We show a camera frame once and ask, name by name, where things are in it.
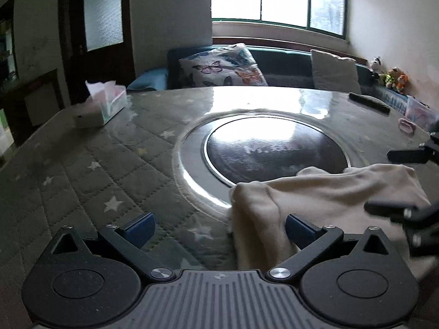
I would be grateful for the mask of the green framed window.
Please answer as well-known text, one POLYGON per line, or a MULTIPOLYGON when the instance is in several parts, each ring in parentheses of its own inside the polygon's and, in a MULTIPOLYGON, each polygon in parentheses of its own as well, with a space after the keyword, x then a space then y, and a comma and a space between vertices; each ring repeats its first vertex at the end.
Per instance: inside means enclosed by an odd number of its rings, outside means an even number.
POLYGON ((344 38, 347 0, 211 0, 215 22, 299 27, 344 38))

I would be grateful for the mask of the cream fleece garment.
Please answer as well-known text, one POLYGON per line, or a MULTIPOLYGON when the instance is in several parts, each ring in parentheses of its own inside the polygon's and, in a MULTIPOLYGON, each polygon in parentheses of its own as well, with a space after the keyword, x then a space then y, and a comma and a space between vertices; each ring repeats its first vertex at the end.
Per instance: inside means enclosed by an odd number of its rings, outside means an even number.
POLYGON ((370 199, 429 206, 411 167, 378 163, 346 168, 339 174, 308 167, 294 177, 239 183, 231 190, 230 198, 231 228, 241 270, 267 271, 296 254, 298 243, 290 241, 285 231, 290 214, 319 227, 334 225, 353 234, 378 226, 416 279, 422 279, 438 265, 434 257, 410 257, 403 229, 364 211, 370 199))

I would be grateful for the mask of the dark door with frosted glass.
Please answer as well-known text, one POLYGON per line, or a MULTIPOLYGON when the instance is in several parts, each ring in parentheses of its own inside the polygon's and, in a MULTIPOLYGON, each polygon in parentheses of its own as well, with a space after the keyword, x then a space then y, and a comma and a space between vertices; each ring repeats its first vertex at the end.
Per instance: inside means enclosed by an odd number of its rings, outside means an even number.
POLYGON ((72 105, 89 97, 87 83, 134 80, 130 0, 58 0, 58 23, 72 105))

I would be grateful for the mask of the round glass hotplate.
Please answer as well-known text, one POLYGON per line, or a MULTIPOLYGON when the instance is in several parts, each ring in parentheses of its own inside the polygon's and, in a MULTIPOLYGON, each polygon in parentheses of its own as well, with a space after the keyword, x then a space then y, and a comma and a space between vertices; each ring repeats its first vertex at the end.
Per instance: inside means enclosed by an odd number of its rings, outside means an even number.
POLYGON ((361 162, 327 120, 269 109, 208 112, 184 128, 173 176, 188 202, 212 212, 230 206, 238 183, 297 175, 314 166, 340 173, 361 162))

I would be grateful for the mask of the grey plain pillow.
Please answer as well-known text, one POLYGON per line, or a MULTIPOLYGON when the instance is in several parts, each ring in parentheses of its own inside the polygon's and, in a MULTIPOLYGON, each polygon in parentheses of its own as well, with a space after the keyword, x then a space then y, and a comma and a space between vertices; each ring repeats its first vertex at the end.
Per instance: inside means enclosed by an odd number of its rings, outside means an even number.
POLYGON ((354 59, 312 49, 313 83, 316 89, 361 94, 354 59))

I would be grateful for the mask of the blue cushion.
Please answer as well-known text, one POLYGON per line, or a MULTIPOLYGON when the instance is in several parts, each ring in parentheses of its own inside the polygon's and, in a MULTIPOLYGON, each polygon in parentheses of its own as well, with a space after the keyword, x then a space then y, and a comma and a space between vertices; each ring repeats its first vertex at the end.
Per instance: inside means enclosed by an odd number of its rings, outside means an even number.
POLYGON ((167 89, 168 70, 156 68, 146 70, 137 79, 128 85, 127 91, 164 91, 167 89))

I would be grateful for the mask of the tissue box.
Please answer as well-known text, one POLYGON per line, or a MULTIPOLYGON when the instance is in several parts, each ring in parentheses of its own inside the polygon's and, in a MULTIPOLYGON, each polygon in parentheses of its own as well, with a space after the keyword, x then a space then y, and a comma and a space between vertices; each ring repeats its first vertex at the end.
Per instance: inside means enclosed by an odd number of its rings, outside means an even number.
POLYGON ((73 119, 79 129, 103 127, 127 106, 126 87, 115 81, 86 82, 86 87, 90 96, 84 103, 72 107, 73 119))

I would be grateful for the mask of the orange plush toy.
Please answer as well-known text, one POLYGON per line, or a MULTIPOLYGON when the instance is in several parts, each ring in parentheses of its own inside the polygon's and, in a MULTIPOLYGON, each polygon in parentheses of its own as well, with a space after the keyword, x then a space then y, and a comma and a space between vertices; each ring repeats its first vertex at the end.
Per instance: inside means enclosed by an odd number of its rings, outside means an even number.
POLYGON ((396 91, 398 93, 405 94, 406 93, 405 88, 406 88, 408 82, 409 82, 409 77, 407 74, 402 73, 401 75, 399 75, 399 77, 397 78, 397 81, 396 81, 396 86, 395 86, 396 91))

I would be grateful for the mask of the dark wooden cabinet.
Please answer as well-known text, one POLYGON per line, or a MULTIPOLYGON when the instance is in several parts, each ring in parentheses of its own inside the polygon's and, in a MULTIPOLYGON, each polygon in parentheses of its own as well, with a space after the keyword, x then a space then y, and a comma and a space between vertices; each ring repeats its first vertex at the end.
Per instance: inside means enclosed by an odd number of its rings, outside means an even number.
POLYGON ((66 107, 58 70, 29 78, 19 72, 16 53, 15 0, 1 6, 1 162, 14 147, 66 107))

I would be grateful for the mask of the black remote control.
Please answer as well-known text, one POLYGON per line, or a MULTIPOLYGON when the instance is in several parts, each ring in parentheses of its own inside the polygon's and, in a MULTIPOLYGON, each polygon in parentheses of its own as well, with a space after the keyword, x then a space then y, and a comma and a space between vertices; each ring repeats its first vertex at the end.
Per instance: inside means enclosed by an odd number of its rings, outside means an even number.
POLYGON ((355 103, 367 106, 368 108, 371 108, 383 114, 390 114, 390 108, 385 104, 382 104, 380 101, 373 100, 357 93, 349 93, 348 97, 355 103))

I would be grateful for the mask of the butterfly print pillow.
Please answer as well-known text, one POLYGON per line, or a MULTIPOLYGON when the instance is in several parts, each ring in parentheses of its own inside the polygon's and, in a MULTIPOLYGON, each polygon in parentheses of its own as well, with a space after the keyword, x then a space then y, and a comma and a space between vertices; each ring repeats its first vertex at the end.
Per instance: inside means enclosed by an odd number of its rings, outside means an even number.
POLYGON ((179 66, 190 87, 268 86, 250 50, 243 43, 181 58, 179 66))

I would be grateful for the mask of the black white plush toy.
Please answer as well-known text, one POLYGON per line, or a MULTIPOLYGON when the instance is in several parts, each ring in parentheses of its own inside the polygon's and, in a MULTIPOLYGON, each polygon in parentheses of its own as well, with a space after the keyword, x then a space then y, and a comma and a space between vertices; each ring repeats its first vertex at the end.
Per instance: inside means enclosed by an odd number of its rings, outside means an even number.
POLYGON ((382 63, 379 56, 375 57, 369 65, 373 74, 380 75, 382 73, 382 63))

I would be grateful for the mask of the yellow green plush toy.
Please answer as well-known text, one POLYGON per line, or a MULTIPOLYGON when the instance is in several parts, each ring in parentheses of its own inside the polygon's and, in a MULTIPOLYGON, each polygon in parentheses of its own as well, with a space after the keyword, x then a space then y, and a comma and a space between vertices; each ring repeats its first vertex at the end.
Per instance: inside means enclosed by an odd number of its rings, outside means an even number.
POLYGON ((403 73, 400 68, 391 68, 387 71, 384 78, 384 84, 387 89, 395 90, 399 76, 403 73))

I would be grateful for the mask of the clear plastic storage box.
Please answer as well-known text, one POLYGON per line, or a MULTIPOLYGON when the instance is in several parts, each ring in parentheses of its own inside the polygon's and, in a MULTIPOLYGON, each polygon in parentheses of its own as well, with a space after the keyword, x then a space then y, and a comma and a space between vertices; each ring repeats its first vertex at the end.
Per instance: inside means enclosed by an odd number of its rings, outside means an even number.
POLYGON ((438 129, 438 110, 412 96, 408 96, 405 116, 426 132, 438 129))

